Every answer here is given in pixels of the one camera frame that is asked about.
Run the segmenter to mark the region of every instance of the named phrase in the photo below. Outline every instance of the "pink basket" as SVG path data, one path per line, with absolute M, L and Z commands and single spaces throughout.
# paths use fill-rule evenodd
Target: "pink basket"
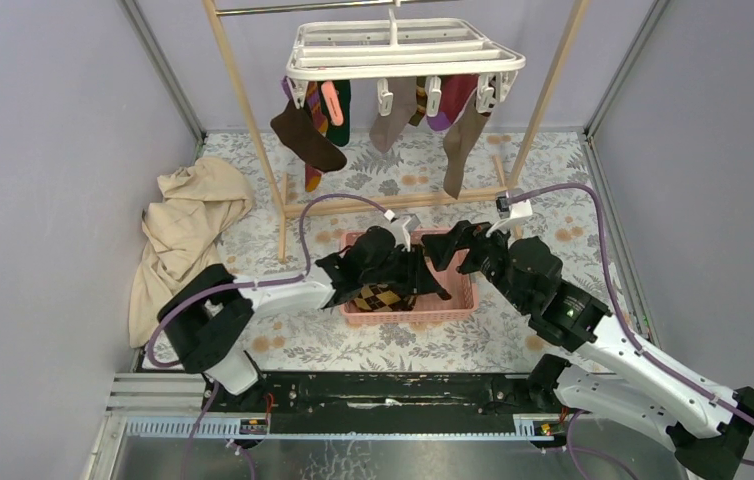
M 421 243 L 421 236 L 429 233 L 445 233 L 447 229 L 420 230 L 412 233 L 412 243 Z M 342 248 L 353 245 L 364 232 L 346 232 L 342 236 Z M 442 272 L 433 270 L 430 259 L 427 266 L 436 280 L 451 294 L 444 301 L 435 293 L 422 295 L 416 299 L 415 308 L 409 312 L 361 312 L 353 302 L 342 305 L 342 315 L 354 325 L 380 325 L 383 323 L 405 322 L 450 322 L 465 320 L 480 306 L 477 285 L 468 275 L 457 273 L 457 267 L 465 259 L 466 252 L 454 255 L 451 264 Z

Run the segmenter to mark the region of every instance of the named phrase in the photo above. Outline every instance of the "cable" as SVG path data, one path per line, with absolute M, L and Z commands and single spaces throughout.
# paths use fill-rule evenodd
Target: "cable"
M 209 395 L 209 399 L 203 404 L 203 408 L 200 409 L 200 415 L 197 416 L 197 420 L 194 421 L 191 431 L 189 431 L 189 438 L 186 440 L 186 447 L 183 450 L 183 461 L 180 466 L 180 480 L 186 478 L 186 469 L 189 466 L 189 455 L 191 454 L 191 444 L 194 441 L 194 436 L 197 434 L 197 430 L 200 428 L 200 421 L 203 420 L 206 412 L 212 407 L 212 402 L 215 401 L 215 396 L 218 395 L 218 390 L 221 384 L 218 382 L 212 382 L 212 394 Z
M 173 362 L 160 362 L 156 358 L 153 346 L 156 345 L 156 340 L 159 338 L 159 335 L 161 335 L 162 332 L 165 330 L 165 327 L 167 327 L 168 324 L 171 323 L 177 317 L 177 315 L 179 315 L 185 309 L 189 308 L 195 303 L 201 300 L 204 300 L 212 295 L 215 295 L 216 293 L 226 292 L 228 290 L 238 290 L 240 288 L 247 288 L 247 287 L 274 287 L 274 286 L 280 286 L 280 285 L 289 285 L 291 283 L 296 283 L 305 279 L 309 275 L 310 270 L 312 269 L 312 262 L 310 261 L 310 258 L 309 258 L 309 247 L 307 247 L 306 245 L 306 233 L 304 231 L 304 222 L 306 220 L 306 212 L 308 212 L 309 209 L 312 208 L 312 206 L 315 205 L 316 203 L 330 199 L 330 198 L 350 198 L 353 200 L 359 200 L 361 202 L 371 205 L 372 207 L 379 210 L 381 213 L 385 214 L 387 212 L 386 208 L 380 205 L 379 203 L 365 197 L 360 197 L 358 195 L 349 195 L 347 193 L 330 193 L 330 194 L 321 195 L 320 197 L 315 198 L 314 200 L 306 204 L 305 207 L 303 207 L 303 211 L 300 213 L 300 220 L 298 222 L 300 243 L 303 246 L 303 256 L 304 256 L 304 259 L 306 260 L 306 271 L 302 274 L 299 274 L 291 278 L 284 278 L 284 279 L 279 279 L 279 280 L 266 280 L 264 282 L 258 282 L 256 284 L 254 284 L 253 282 L 244 282 L 244 283 L 230 283 L 227 285 L 218 285 L 216 287 L 207 288 L 206 290 L 203 290 L 201 292 L 198 292 L 192 295 L 191 297 L 187 298 L 186 300 L 181 302 L 179 305 L 177 305 L 173 310 L 168 312 L 165 315 L 165 317 L 162 319 L 162 321 L 159 322 L 159 325 L 156 326 L 156 329 L 153 330 L 153 334 L 150 336 L 150 340 L 148 340 L 147 342 L 148 348 L 146 349 L 146 352 L 145 352 L 147 359 L 150 360 L 150 363 L 152 363 L 154 366 L 158 368 L 170 368 L 170 367 L 174 367 L 180 364 L 179 360 L 174 360 Z M 206 401 L 206 404 L 200 410 L 200 415 L 198 415 L 197 420 L 194 422 L 191 432 L 189 433 L 189 438 L 186 441 L 185 452 L 183 453 L 183 463 L 182 463 L 182 466 L 180 467 L 181 479 L 185 478 L 185 471 L 186 471 L 186 467 L 188 466 L 189 448 L 191 447 L 191 444 L 194 441 L 194 436 L 197 433 L 197 429 L 200 427 L 200 421 L 203 419 L 203 416 L 206 415 L 206 412 L 212 406 L 212 402 L 215 400 L 215 396 L 218 394 L 219 387 L 220 387 L 220 384 L 217 381 L 213 382 L 212 395 L 209 397 L 209 400 Z M 248 459 L 248 462 L 250 464 L 251 478 L 256 478 L 256 467 L 253 463 L 253 458 L 251 458 L 250 455 L 247 454 L 247 450 L 242 449 L 242 451 L 245 452 L 245 457 Z
M 572 415 L 571 420 L 568 422 L 568 429 L 565 431 L 565 443 L 567 445 L 566 449 L 568 450 L 569 455 L 571 455 L 571 460 L 574 462 L 575 468 L 577 468 L 577 471 L 580 472 L 580 475 L 583 476 L 585 480 L 592 480 L 589 477 L 589 474 L 586 473 L 586 470 L 583 469 L 583 465 L 580 464 L 580 461 L 577 460 L 577 454 L 578 453 L 585 453 L 587 455 L 593 455 L 595 457 L 604 459 L 613 465 L 618 465 L 619 468 L 627 472 L 628 475 L 630 475 L 630 478 L 633 480 L 639 480 L 639 478 L 636 476 L 636 474 L 633 472 L 633 470 L 630 469 L 624 462 L 621 460 L 613 457 L 612 455 L 609 455 L 607 453 L 601 452 L 600 450 L 595 450 L 592 448 L 584 448 L 584 447 L 575 447 L 574 446 L 574 430 L 575 426 L 577 425 L 578 417 L 583 413 L 583 410 L 577 410 L 574 412 L 574 415 Z
M 233 443 L 232 440 L 227 442 L 227 448 L 230 448 L 231 445 L 236 446 L 236 455 L 244 455 L 245 460 L 247 460 L 247 466 L 250 468 L 250 480 L 256 480 L 256 462 L 253 460 L 253 456 L 248 453 L 246 448 L 237 443 Z
M 627 339 L 630 341 L 633 347 L 637 351 L 641 351 L 645 359 L 651 362 L 651 364 L 653 364 L 655 367 L 659 368 L 660 370 L 665 372 L 667 375 L 671 376 L 672 378 L 681 382 L 682 384 L 686 385 L 692 390 L 698 392 L 704 398 L 710 401 L 713 401 L 713 397 L 715 395 L 713 395 L 712 392 L 698 385 L 692 380 L 689 380 L 688 378 L 684 377 L 682 374 L 680 374 L 673 368 L 661 362 L 657 357 L 651 355 L 650 352 L 644 351 L 642 349 L 642 343 L 637 339 L 636 334 L 632 330 L 630 330 L 630 327 L 624 321 L 624 313 L 621 311 L 621 307 L 618 304 L 618 295 L 616 294 L 615 286 L 613 285 L 612 275 L 610 274 L 610 262 L 609 262 L 609 255 L 607 252 L 607 240 L 606 240 L 606 235 L 605 235 L 605 230 L 604 230 L 604 216 L 603 216 L 603 211 L 601 209 L 601 199 L 598 198 L 598 194 L 595 193 L 594 190 L 592 190 L 591 188 L 581 183 L 561 183 L 559 185 L 552 185 L 550 187 L 540 188 L 538 190 L 532 190 L 527 193 L 522 193 L 518 196 L 508 198 L 507 201 L 510 204 L 519 203 L 519 202 L 523 202 L 525 200 L 529 200 L 534 197 L 538 197 L 539 195 L 544 195 L 546 193 L 555 192 L 557 190 L 568 190 L 568 189 L 582 190 L 586 192 L 587 194 L 589 194 L 590 197 L 592 197 L 592 203 L 594 203 L 595 205 L 595 214 L 598 217 L 598 240 L 599 240 L 600 248 L 601 248 L 601 267 L 604 270 L 604 282 L 606 283 L 607 290 L 610 293 L 610 301 L 613 304 L 613 309 L 615 310 L 618 322 L 621 325 L 622 330 L 624 330 L 624 334 L 627 336 Z M 722 408 L 729 411 L 733 415 L 736 415 L 737 417 L 745 420 L 746 422 L 754 426 L 753 417 L 739 410 L 738 408 L 734 407 L 727 401 L 721 398 L 718 398 L 716 399 L 715 403 L 720 405 Z M 754 460 L 743 459 L 742 464 L 754 467 Z
M 153 330 L 153 334 L 150 336 L 150 340 L 147 341 L 148 348 L 146 349 L 146 356 L 147 359 L 150 360 L 150 363 L 152 363 L 157 368 L 170 368 L 175 367 L 180 364 L 179 360 L 174 360 L 172 362 L 160 362 L 156 355 L 154 354 L 153 347 L 156 345 L 156 340 L 159 338 L 159 335 L 162 334 L 162 331 L 165 330 L 165 327 L 168 326 L 169 323 L 171 323 L 174 318 L 177 317 L 177 315 L 181 314 L 185 309 L 189 308 L 190 306 L 194 305 L 195 303 L 206 299 L 209 296 L 215 295 L 216 293 L 226 292 L 229 290 L 238 290 L 240 288 L 248 288 L 248 287 L 275 287 L 280 285 L 289 285 L 292 283 L 297 283 L 306 278 L 309 275 L 309 272 L 312 270 L 312 261 L 310 261 L 309 258 L 309 247 L 306 244 L 306 233 L 304 231 L 304 222 L 306 221 L 306 212 L 309 211 L 310 208 L 312 208 L 316 203 L 322 202 L 324 200 L 328 200 L 330 198 L 350 198 L 353 200 L 359 200 L 363 203 L 367 203 L 371 205 L 372 207 L 379 210 L 381 213 L 386 213 L 387 210 L 385 207 L 380 205 L 379 203 L 375 202 L 374 200 L 360 197 L 358 195 L 349 195 L 347 193 L 329 193 L 327 195 L 321 195 L 320 197 L 317 197 L 313 199 L 311 202 L 307 203 L 305 207 L 303 207 L 303 211 L 300 212 L 300 220 L 298 221 L 298 232 L 300 235 L 300 244 L 303 247 L 303 257 L 306 260 L 306 271 L 302 274 L 299 274 L 297 276 L 291 277 L 291 278 L 283 278 L 278 280 L 266 280 L 264 282 L 259 282 L 257 284 L 254 284 L 253 282 L 244 282 L 244 283 L 228 283 L 226 285 L 218 285 L 217 287 L 207 288 L 206 290 L 203 290 L 201 292 L 198 292 L 191 297 L 184 300 L 182 303 L 177 305 L 173 310 L 168 312 L 165 317 L 162 319 L 161 322 L 159 322 L 159 325 L 156 326 L 156 329 Z

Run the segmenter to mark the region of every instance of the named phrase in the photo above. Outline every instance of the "wooden pole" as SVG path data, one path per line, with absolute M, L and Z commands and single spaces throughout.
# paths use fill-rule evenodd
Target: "wooden pole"
M 283 188 L 282 188 L 282 194 L 283 194 L 283 201 L 286 201 L 286 196 L 289 193 L 289 174 L 287 172 L 283 172 Z M 286 221 L 288 219 L 286 218 L 285 213 L 285 207 L 283 212 L 280 214 L 280 244 L 277 247 L 277 261 L 280 263 L 286 263 Z
M 583 21 L 583 16 L 588 6 L 589 0 L 574 0 L 571 14 L 568 16 L 565 30 L 563 30 L 562 37 L 560 38 L 560 44 L 554 54 L 554 60 L 548 69 L 548 77 L 545 78 L 542 91 L 539 93 L 539 99 L 536 101 L 536 107 L 533 109 L 533 115 L 530 117 L 530 126 L 524 134 L 524 140 L 521 141 L 521 150 L 518 152 L 515 163 L 512 164 L 508 188 L 515 188 L 518 184 L 518 175 L 527 162 L 527 155 L 533 147 L 533 139 L 536 138 L 536 134 L 539 132 L 539 124 L 542 123 L 542 117 L 545 116 L 545 110 L 548 109 L 548 103 L 551 101 L 551 96 L 560 79 L 565 59 L 568 58 L 568 52 L 571 50 L 571 45 L 574 43 L 577 31 L 580 30 L 580 23 Z
M 391 209 L 429 207 L 435 205 L 454 205 L 457 203 L 493 201 L 504 192 L 504 187 L 485 187 L 463 190 L 459 198 L 453 198 L 445 192 L 407 193 L 391 197 L 372 197 L 371 200 Z M 285 212 L 289 218 L 300 216 L 306 204 L 286 205 Z M 374 207 L 353 199 L 327 200 L 316 203 L 307 212 L 307 216 L 335 215 L 342 213 L 367 212 Z
M 224 24 L 218 18 L 215 0 L 202 0 L 203 7 L 206 9 L 206 16 L 209 17 L 209 24 L 212 27 L 212 34 L 215 36 L 215 42 L 218 44 L 218 50 L 221 51 L 221 58 L 224 60 L 224 67 L 230 74 L 230 82 L 233 84 L 233 91 L 236 93 L 236 99 L 242 109 L 247 128 L 250 131 L 250 138 L 256 147 L 256 154 L 262 164 L 262 170 L 265 172 L 265 178 L 268 180 L 268 186 L 271 189 L 271 197 L 280 217 L 285 220 L 285 204 L 283 197 L 280 195 L 280 189 L 277 187 L 277 179 L 274 177 L 274 170 L 271 168 L 271 162 L 268 160 L 268 152 L 265 151 L 265 144 L 262 143 L 262 137 L 259 135 L 259 128 L 256 126 L 256 119 L 253 117 L 253 110 L 250 107 L 247 92 L 245 92 L 242 77 L 239 74 L 239 67 L 236 65 L 236 58 L 233 56 L 233 49 L 230 47 L 230 41 L 227 33 L 224 31 Z

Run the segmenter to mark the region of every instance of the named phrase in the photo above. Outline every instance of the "colorful sock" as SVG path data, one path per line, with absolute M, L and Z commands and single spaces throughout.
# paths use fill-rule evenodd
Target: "colorful sock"
M 303 188 L 307 192 L 314 192 L 318 185 L 321 184 L 321 170 L 303 164 Z
M 282 80 L 283 92 L 292 99 L 292 92 L 289 90 L 289 82 L 286 77 Z M 309 116 L 312 117 L 312 125 L 321 135 L 327 133 L 327 126 L 330 121 L 324 116 L 324 112 L 321 111 L 321 93 L 318 91 L 318 82 L 309 82 L 306 84 L 306 104 L 309 106 Z
M 480 134 L 483 133 L 486 122 L 489 121 L 488 114 L 477 112 L 475 103 L 475 97 L 468 99 L 462 117 L 454 123 L 442 142 L 445 153 L 448 155 L 448 168 L 445 171 L 445 181 L 442 188 L 445 189 L 445 193 L 454 198 L 458 198 L 459 192 L 462 190 L 462 179 L 465 176 L 465 162 L 468 160 L 468 154 L 471 153 L 471 149 L 474 148 Z
M 382 153 L 392 149 L 418 107 L 413 77 L 390 78 L 389 91 L 394 94 L 392 112 L 385 117 L 377 114 L 370 133 L 371 143 Z
M 350 142 L 350 80 L 334 80 L 333 86 L 336 87 L 336 92 L 338 92 L 339 105 L 342 107 L 345 121 L 338 126 L 330 123 L 327 126 L 327 138 L 333 142 L 333 145 L 344 147 Z M 319 97 L 321 97 L 321 112 L 324 113 L 325 117 L 329 118 L 330 112 L 327 110 L 324 97 L 321 95 Z
M 427 124 L 433 131 L 447 130 L 456 122 L 468 97 L 477 89 L 477 75 L 453 75 L 442 84 L 442 100 L 439 114 L 427 117 Z
M 347 165 L 345 154 L 315 130 L 306 111 L 295 107 L 292 100 L 283 113 L 271 120 L 271 128 L 283 145 L 307 165 L 325 173 L 341 170 Z
M 427 77 L 418 77 L 415 79 L 415 101 L 417 103 L 416 112 L 410 117 L 409 124 L 417 127 L 421 120 L 427 115 Z

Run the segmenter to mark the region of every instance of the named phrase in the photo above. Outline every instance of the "beige cloth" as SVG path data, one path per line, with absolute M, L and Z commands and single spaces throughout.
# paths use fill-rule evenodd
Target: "beige cloth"
M 156 315 L 204 268 L 221 263 L 215 239 L 253 207 L 253 189 L 235 167 L 203 157 L 157 179 L 162 203 L 151 203 L 147 235 L 130 296 L 130 346 L 147 343 Z

